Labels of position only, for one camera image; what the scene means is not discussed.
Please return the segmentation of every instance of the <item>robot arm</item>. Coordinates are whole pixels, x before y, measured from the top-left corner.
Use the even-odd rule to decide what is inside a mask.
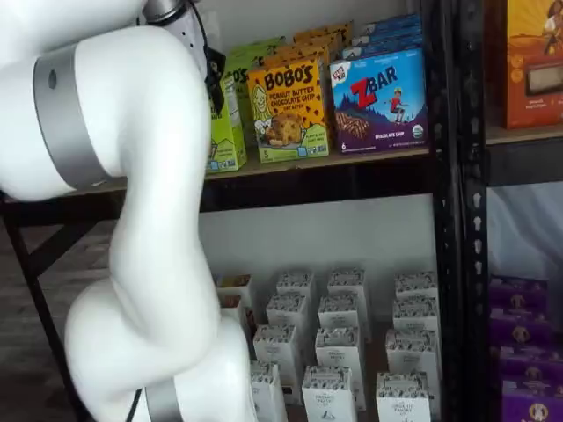
[[[12,16],[23,13],[13,4]],[[130,21],[126,14],[112,25]],[[90,23],[78,36],[109,29]],[[77,391],[101,422],[125,420],[138,389],[134,421],[168,420],[166,413],[190,422],[255,420],[245,337],[220,319],[198,236],[210,138],[198,65],[167,31],[149,26],[27,56],[63,44],[75,29],[54,27],[49,42],[17,31],[11,38],[29,48],[12,49],[0,69],[0,188],[44,200],[128,177],[111,279],[88,287],[67,321]]]

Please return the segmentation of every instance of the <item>cardboard box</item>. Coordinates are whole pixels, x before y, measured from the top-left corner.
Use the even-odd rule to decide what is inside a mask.
[[[352,371],[352,391],[355,408],[367,408],[365,352],[357,328],[321,328],[315,343],[317,362],[321,367],[349,367]]]
[[[288,422],[283,402],[280,369],[275,363],[252,361],[252,398],[259,422]]]
[[[211,145],[208,173],[237,171],[246,163],[245,139],[233,76],[221,79],[225,101],[220,112],[211,106]]]
[[[302,404],[303,363],[296,327],[260,325],[254,335],[254,350],[258,361],[278,364],[285,403]]]
[[[356,327],[363,336],[357,295],[342,294],[321,297],[318,320],[321,328]]]
[[[371,305],[367,290],[365,271],[361,268],[339,268],[328,276],[329,295],[352,293],[358,297],[358,313],[362,334],[371,342]]]
[[[428,145],[420,48],[334,62],[330,74],[340,152]]]
[[[240,300],[245,307],[246,321],[251,334],[256,332],[256,324],[265,321],[261,315],[258,305],[258,291],[253,284],[250,274],[235,276],[219,276],[216,282],[217,295],[219,298],[225,296],[240,296]]]
[[[545,314],[526,309],[491,308],[492,346],[551,346],[553,328]]]
[[[330,93],[322,59],[310,56],[250,71],[254,128],[262,163],[327,156]]]
[[[303,400],[309,422],[356,422],[349,367],[307,367]]]
[[[309,301],[298,293],[284,293],[272,296],[266,307],[267,319],[271,325],[294,325],[297,329],[297,343],[307,365],[315,363],[315,351],[309,323],[311,312]]]
[[[315,273],[311,270],[286,270],[278,276],[275,285],[277,292],[281,295],[286,293],[297,293],[307,298],[309,308],[309,324],[311,335],[314,336],[319,327],[318,324],[318,293]]]
[[[526,308],[547,314],[547,289],[546,280],[491,275],[489,303],[494,307]]]
[[[502,422],[563,420],[563,386],[548,381],[502,380]]]
[[[385,349],[389,371],[395,374],[422,372],[428,379],[430,413],[432,419],[441,420],[441,383],[438,347],[434,331],[388,330]]]
[[[428,381],[423,373],[378,373],[376,401],[382,422],[431,421]]]

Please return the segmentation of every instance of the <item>purple snack box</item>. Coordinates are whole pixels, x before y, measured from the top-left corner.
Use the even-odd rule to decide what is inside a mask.
[[[550,380],[563,384],[563,349],[558,347],[503,346],[501,376]]]
[[[489,331],[492,346],[552,344],[552,325],[545,314],[527,309],[492,308]]]
[[[547,281],[492,275],[489,283],[491,307],[526,308],[547,312]]]
[[[518,378],[502,380],[502,422],[560,422],[563,386]]]

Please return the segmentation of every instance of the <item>yellow snack box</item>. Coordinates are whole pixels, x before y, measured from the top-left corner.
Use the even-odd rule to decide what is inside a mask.
[[[325,87],[325,65],[317,56],[250,71],[248,91],[262,163],[328,155]]]
[[[352,28],[353,22],[347,22],[345,24],[337,24],[337,25],[326,25],[321,26],[320,28],[310,29],[308,31],[302,31],[300,33],[296,33],[293,36],[293,41],[295,43],[308,40],[309,38],[319,37],[323,35],[328,35],[331,33],[341,33],[342,34],[342,46],[348,47],[350,42],[352,41]]]

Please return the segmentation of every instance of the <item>bobo's peanut butter chocolate chip box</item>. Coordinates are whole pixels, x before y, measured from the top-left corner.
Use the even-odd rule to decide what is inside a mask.
[[[262,163],[328,155],[325,73],[317,56],[249,73]]]
[[[427,145],[424,62],[419,48],[331,64],[343,153]]]

